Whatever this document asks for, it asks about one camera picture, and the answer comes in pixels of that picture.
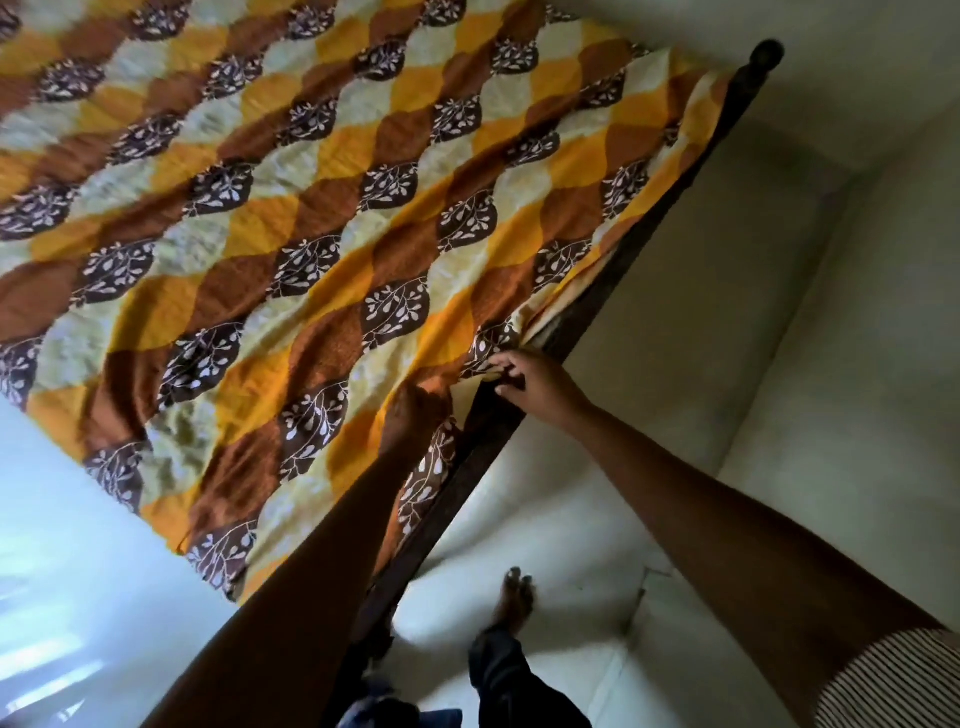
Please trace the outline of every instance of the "striped shirt sleeve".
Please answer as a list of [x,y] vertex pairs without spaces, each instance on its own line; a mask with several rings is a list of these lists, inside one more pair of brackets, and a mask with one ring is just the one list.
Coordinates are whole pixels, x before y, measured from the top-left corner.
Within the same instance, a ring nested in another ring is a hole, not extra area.
[[814,724],[960,727],[960,636],[916,629],[872,644],[824,688]]

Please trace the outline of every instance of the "bed sheet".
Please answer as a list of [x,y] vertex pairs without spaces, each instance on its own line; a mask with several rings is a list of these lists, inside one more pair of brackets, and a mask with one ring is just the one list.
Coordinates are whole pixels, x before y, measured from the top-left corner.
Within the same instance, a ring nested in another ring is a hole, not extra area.
[[0,393],[249,596],[400,382],[481,375],[574,297],[727,80],[540,0],[4,6]]

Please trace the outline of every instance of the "bare foot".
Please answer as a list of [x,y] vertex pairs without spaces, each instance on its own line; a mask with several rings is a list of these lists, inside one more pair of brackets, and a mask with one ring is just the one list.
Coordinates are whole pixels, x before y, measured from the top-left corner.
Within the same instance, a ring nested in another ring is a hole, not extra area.
[[493,610],[493,624],[503,624],[516,637],[534,611],[537,590],[534,577],[520,574],[520,567],[513,567],[503,577],[500,601]]

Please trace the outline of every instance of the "wooden bed frame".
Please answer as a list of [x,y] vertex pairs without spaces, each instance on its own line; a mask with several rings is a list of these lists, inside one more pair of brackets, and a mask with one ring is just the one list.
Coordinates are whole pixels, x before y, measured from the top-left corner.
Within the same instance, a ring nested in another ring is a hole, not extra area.
[[[630,270],[640,251],[653,236],[670,208],[693,184],[716,146],[730,133],[783,58],[783,46],[764,40],[750,62],[731,80],[716,131],[700,158],[620,241],[610,261],[593,284],[538,336],[542,349],[563,362],[603,308],[613,289]],[[407,538],[393,562],[374,581],[353,627],[353,647],[341,671],[344,684],[362,670],[370,657],[386,652],[392,638],[390,621],[406,586],[440,540],[450,522],[467,502],[484,473],[523,421],[524,414],[484,383],[470,410],[465,431],[457,446],[450,476],[420,526]]]

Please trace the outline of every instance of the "dark pants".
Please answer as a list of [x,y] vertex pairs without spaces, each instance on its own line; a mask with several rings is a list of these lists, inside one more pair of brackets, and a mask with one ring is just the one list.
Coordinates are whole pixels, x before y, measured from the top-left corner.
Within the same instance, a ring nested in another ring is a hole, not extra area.
[[491,627],[469,653],[470,683],[480,693],[480,728],[557,725],[589,728],[570,699],[530,671],[520,643],[504,627]]

